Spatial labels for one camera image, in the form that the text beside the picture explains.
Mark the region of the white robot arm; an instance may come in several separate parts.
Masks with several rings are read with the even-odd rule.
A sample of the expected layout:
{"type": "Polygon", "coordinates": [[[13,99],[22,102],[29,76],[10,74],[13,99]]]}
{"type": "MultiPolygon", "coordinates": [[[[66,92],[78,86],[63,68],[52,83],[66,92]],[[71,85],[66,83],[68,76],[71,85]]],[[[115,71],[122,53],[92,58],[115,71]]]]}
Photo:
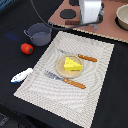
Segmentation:
{"type": "Polygon", "coordinates": [[[101,0],[79,0],[82,24],[96,22],[101,9],[101,0]]]}

